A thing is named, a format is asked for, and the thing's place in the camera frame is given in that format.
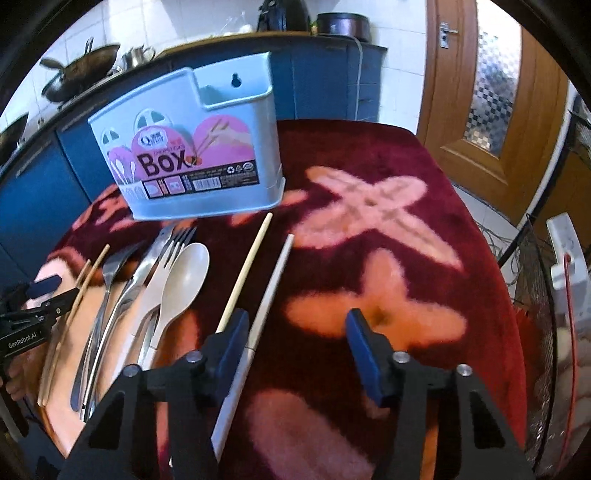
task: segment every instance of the barcode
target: barcode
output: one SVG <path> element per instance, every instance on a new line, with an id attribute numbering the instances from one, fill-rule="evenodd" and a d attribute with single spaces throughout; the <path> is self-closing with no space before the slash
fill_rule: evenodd
<path id="1" fill-rule="evenodd" d="M 203 190 L 212 190 L 222 188 L 220 183 L 220 177 L 214 177 L 212 179 L 193 180 L 193 186 L 195 190 L 201 192 Z"/>

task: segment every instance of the white chopstick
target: white chopstick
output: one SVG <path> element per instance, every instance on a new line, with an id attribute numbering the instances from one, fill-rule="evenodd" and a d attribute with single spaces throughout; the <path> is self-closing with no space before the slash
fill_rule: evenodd
<path id="1" fill-rule="evenodd" d="M 222 313 L 222 318 L 220 319 L 220 323 L 217 326 L 216 333 L 223 332 L 230 321 L 230 317 L 236 306 L 236 302 L 238 301 L 238 297 L 240 296 L 240 292 L 242 291 L 242 287 L 244 286 L 244 282 L 246 280 L 246 276 L 251 269 L 252 262 L 255 259 L 256 253 L 258 252 L 259 247 L 261 246 L 261 242 L 265 237 L 265 233 L 269 228 L 269 223 L 271 223 L 271 219 L 273 218 L 273 214 L 271 212 L 267 213 L 265 220 L 263 221 L 259 231 L 255 237 L 254 242 L 252 243 L 251 249 L 248 251 L 248 255 L 246 256 L 246 260 L 244 261 L 244 265 L 238 274 L 238 278 L 236 279 L 236 283 L 234 284 L 234 288 L 230 293 L 230 298 L 228 299 L 228 303 L 226 303 L 226 308 Z"/>
<path id="2" fill-rule="evenodd" d="M 294 236 L 288 235 L 283 245 L 283 249 L 279 255 L 279 259 L 277 259 L 277 263 L 275 264 L 275 269 L 273 270 L 271 279 L 267 284 L 267 289 L 265 290 L 265 294 L 262 297 L 261 304 L 256 313 L 255 319 L 252 322 L 251 331 L 248 334 L 248 340 L 246 341 L 246 346 L 242 352 L 240 363 L 236 369 L 236 374 L 234 375 L 230 392 L 224 399 L 220 413 L 217 416 L 217 422 L 213 428 L 212 433 L 212 444 L 213 451 L 216 454 L 218 462 L 222 457 L 223 448 L 226 445 L 226 439 L 228 438 L 228 433 L 230 432 L 230 426 L 232 425 L 232 420 L 234 418 L 234 414 L 236 413 L 238 401 L 240 400 L 240 394 L 242 393 L 242 389 L 246 383 L 246 376 L 248 375 L 248 371 L 252 365 L 256 347 L 258 346 L 259 340 L 261 338 L 262 330 L 265 326 L 267 315 L 269 315 L 269 310 L 271 308 L 271 304 L 273 303 L 275 292 L 277 291 L 277 285 L 279 285 L 281 274 L 283 273 L 285 264 L 287 263 L 287 258 L 289 257 L 293 242 Z"/>

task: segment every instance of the screw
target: screw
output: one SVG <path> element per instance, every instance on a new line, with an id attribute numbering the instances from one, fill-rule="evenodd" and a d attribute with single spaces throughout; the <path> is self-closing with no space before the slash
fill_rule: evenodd
<path id="1" fill-rule="evenodd" d="M 187 353 L 185 355 L 185 360 L 190 364 L 196 364 L 203 358 L 203 355 L 199 350 L 193 350 L 192 352 Z"/>
<path id="2" fill-rule="evenodd" d="M 466 364 L 459 364 L 456 367 L 456 371 L 463 377 L 469 377 L 472 375 L 472 367 Z"/>
<path id="3" fill-rule="evenodd" d="M 127 365 L 124 369 L 123 369 L 123 374 L 126 377 L 135 377 L 138 373 L 141 372 L 141 368 L 139 367 L 139 365 Z"/>
<path id="4" fill-rule="evenodd" d="M 398 364 L 407 364 L 410 362 L 410 355 L 404 351 L 394 352 L 392 358 Z"/>

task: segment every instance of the door handle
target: door handle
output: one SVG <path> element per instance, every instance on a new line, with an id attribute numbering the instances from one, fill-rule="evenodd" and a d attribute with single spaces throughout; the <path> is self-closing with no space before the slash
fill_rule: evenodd
<path id="1" fill-rule="evenodd" d="M 449 23 L 441 22 L 439 24 L 439 46 L 441 48 L 449 48 L 449 39 L 447 38 L 448 34 L 459 35 L 460 33 L 458 30 L 453 30 L 449 28 Z"/>

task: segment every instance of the black device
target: black device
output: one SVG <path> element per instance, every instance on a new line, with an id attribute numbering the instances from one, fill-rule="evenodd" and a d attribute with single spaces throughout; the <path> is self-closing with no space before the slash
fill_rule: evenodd
<path id="1" fill-rule="evenodd" d="M 396 432 L 373 480 L 418 480 L 429 397 L 438 397 L 436 480 L 534 480 L 525 455 L 484 384 L 468 365 L 425 367 L 373 333 L 360 310 L 346 318 L 349 347 L 367 395 L 398 407 Z M 168 402 L 175 480 L 215 480 L 217 462 L 204 410 L 228 394 L 248 337 L 248 315 L 235 310 L 226 330 L 170 367 L 128 365 L 99 403 L 59 480 L 156 480 L 156 401 Z"/>
<path id="2" fill-rule="evenodd" d="M 534 480 L 505 417 L 469 365 L 426 367 L 395 352 L 359 309 L 346 334 L 365 393 L 379 407 L 398 407 L 393 441 L 372 480 L 418 480 L 426 435 L 427 399 L 439 399 L 435 480 Z"/>
<path id="3" fill-rule="evenodd" d="M 259 11 L 256 31 L 310 31 L 310 14 L 304 0 L 264 0 Z"/>
<path id="4" fill-rule="evenodd" d="M 223 332 L 210 335 L 170 367 L 127 365 L 98 404 L 59 480 L 148 480 L 160 477 L 155 403 L 168 403 L 175 480 L 214 480 L 217 460 L 206 427 L 221 406 L 248 339 L 248 314 L 236 309 Z"/>
<path id="5" fill-rule="evenodd" d="M 28 423 L 18 404 L 6 391 L 5 385 L 9 378 L 6 375 L 5 367 L 12 357 L 48 341 L 51 338 L 51 328 L 56 324 L 57 318 L 72 308 L 78 294 L 77 288 L 43 302 L 40 307 L 28 310 L 19 309 L 29 298 L 31 289 L 38 296 L 37 293 L 43 292 L 47 286 L 53 286 L 55 283 L 56 280 L 52 279 L 42 287 L 19 284 L 8 289 L 5 292 L 6 296 L 0 301 L 0 311 L 3 312 L 0 313 L 0 376 L 4 382 L 0 388 L 0 397 L 9 415 L 9 417 L 4 417 L 4 422 L 8 424 L 12 422 L 11 426 L 7 424 L 9 430 L 16 429 L 24 437 L 28 434 Z"/>

